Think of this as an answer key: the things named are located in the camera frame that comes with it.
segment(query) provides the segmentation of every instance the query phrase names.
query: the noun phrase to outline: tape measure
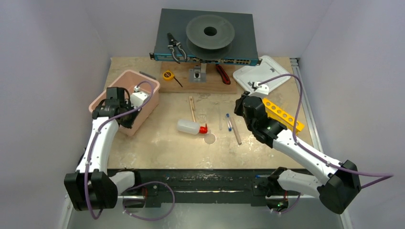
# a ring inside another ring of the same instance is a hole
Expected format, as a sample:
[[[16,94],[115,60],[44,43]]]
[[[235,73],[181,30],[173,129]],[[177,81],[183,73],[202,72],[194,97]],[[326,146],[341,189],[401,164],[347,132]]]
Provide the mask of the tape measure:
[[[165,81],[170,81],[174,79],[174,74],[170,70],[167,70],[163,73],[163,79]]]

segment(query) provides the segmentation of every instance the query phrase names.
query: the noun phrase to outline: white plastic bottle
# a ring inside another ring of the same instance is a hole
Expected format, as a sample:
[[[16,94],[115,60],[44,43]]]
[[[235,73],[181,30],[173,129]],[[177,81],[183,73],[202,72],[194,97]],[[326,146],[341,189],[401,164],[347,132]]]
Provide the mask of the white plastic bottle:
[[[177,130],[192,135],[196,135],[198,133],[206,134],[208,132],[207,124],[205,124],[205,126],[200,126],[198,123],[185,119],[180,119],[177,122]]]

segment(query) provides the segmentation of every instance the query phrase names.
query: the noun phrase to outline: red bottle cap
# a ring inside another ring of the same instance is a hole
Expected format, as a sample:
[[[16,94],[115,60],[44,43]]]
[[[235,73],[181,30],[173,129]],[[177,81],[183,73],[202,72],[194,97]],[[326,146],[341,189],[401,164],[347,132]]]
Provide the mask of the red bottle cap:
[[[207,124],[200,126],[200,134],[206,134],[208,132]]]

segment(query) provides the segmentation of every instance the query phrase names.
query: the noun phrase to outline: pink plastic bin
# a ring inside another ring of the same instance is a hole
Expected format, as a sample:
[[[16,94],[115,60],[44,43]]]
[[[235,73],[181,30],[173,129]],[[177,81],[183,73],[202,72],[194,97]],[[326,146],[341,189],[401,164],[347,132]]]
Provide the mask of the pink plastic bin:
[[[128,89],[129,93],[132,93],[134,91],[134,87],[142,81],[149,81],[153,85],[154,87],[153,96],[149,100],[149,102],[142,108],[141,112],[135,119],[131,129],[123,128],[121,126],[119,127],[118,130],[128,136],[132,136],[135,134],[140,125],[142,125],[142,123],[146,120],[146,118],[150,115],[150,113],[152,113],[153,109],[155,109],[155,107],[158,105],[160,83],[138,72],[126,70],[110,86],[108,86],[108,87],[124,87]],[[141,85],[141,89],[145,92],[150,93],[150,86],[147,83],[143,83]],[[96,98],[96,100],[94,100],[90,104],[89,111],[93,112],[93,110],[97,107],[98,103],[105,98],[106,98],[106,90],[104,90],[103,93],[99,95]]]

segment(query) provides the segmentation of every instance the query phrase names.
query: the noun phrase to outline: pliers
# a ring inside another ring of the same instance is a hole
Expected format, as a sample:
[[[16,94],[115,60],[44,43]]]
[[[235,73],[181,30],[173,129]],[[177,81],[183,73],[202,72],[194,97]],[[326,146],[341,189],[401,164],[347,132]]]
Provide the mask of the pliers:
[[[181,52],[184,58],[184,62],[187,62],[187,53],[183,49],[182,45],[180,42],[178,42],[176,39],[174,39],[173,35],[171,33],[167,34],[167,38],[169,39],[169,45],[167,46],[171,52],[171,56],[173,57],[174,61],[177,63],[180,63],[180,60],[177,58],[177,53],[174,47],[177,47],[177,49]]]

